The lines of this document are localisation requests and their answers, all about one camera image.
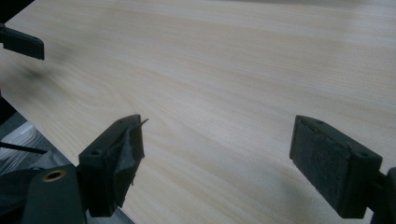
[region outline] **wood grain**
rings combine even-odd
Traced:
[[[72,162],[139,113],[147,157],[123,210],[137,223],[343,220],[289,160],[295,115],[396,164],[393,0],[36,0],[10,28],[44,62],[1,50],[2,94]]]

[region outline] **wooden board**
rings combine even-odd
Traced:
[[[289,159],[295,115],[396,165],[393,0],[36,0],[7,26],[44,62],[1,50],[0,87],[73,163],[139,113],[137,223],[343,220]]]

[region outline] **black cable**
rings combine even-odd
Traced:
[[[3,142],[0,142],[0,147],[6,147],[6,148],[18,150],[18,151],[33,152],[33,153],[37,153],[37,154],[44,154],[47,152],[46,150],[43,150],[43,149],[37,149],[37,148],[32,148],[32,147],[22,147],[22,146],[9,144],[9,143],[3,143]]]

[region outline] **black clamp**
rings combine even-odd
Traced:
[[[87,209],[92,217],[111,217],[123,205],[145,157],[145,122],[140,115],[117,120],[78,155],[77,167],[66,165],[28,174],[32,179],[25,199],[0,211],[0,223],[86,223]],[[33,151],[5,144],[1,147]]]
[[[329,124],[297,116],[290,158],[342,218],[396,224],[396,168],[379,171],[382,157]]]
[[[34,0],[5,0],[0,5],[0,43],[26,56],[44,60],[44,42],[37,37],[9,29],[5,23],[29,6]]]

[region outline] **screw hole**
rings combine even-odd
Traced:
[[[48,179],[55,179],[56,177],[59,177],[61,175],[61,172],[55,172],[52,174],[47,175]]]
[[[96,149],[96,150],[91,152],[91,155],[93,155],[93,156],[98,156],[98,155],[101,155],[101,154],[102,154],[102,150],[100,150],[100,149]]]
[[[359,155],[363,156],[363,157],[368,157],[369,155],[365,152],[360,152]]]

